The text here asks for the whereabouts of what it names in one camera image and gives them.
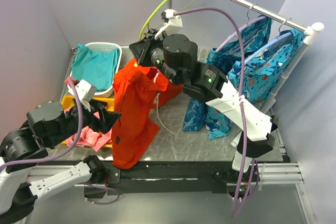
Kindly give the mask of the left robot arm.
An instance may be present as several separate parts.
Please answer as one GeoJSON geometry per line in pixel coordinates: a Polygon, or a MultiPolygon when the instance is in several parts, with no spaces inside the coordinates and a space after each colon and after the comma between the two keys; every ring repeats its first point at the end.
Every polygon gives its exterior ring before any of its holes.
{"type": "Polygon", "coordinates": [[[51,177],[26,182],[32,169],[48,156],[48,149],[71,136],[79,136],[78,126],[108,133],[121,117],[107,111],[107,103],[93,100],[90,109],[73,106],[65,112],[59,102],[41,103],[27,113],[21,128],[10,132],[1,143],[1,223],[16,223],[43,200],[76,184],[101,182],[106,174],[102,161],[89,155],[70,169],[51,177]]]}

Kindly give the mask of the orange shorts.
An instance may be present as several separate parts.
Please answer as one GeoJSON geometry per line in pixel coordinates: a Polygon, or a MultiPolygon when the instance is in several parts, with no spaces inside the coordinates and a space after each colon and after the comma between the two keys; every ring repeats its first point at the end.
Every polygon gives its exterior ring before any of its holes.
{"type": "Polygon", "coordinates": [[[111,132],[113,165],[130,169],[160,130],[149,118],[150,111],[177,96],[182,86],[173,85],[155,68],[141,67],[132,59],[115,74],[113,89],[114,111],[121,113],[111,132]]]}

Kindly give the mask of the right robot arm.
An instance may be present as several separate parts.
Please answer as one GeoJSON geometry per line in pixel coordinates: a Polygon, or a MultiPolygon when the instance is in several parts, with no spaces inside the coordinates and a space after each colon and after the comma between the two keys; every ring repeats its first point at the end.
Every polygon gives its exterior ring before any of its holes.
{"type": "Polygon", "coordinates": [[[183,93],[221,112],[242,130],[230,168],[231,178],[242,181],[253,159],[273,150],[275,118],[240,95],[214,65],[198,61],[195,42],[182,34],[156,38],[156,33],[152,30],[129,45],[137,65],[157,68],[173,85],[182,85],[183,93]]]}

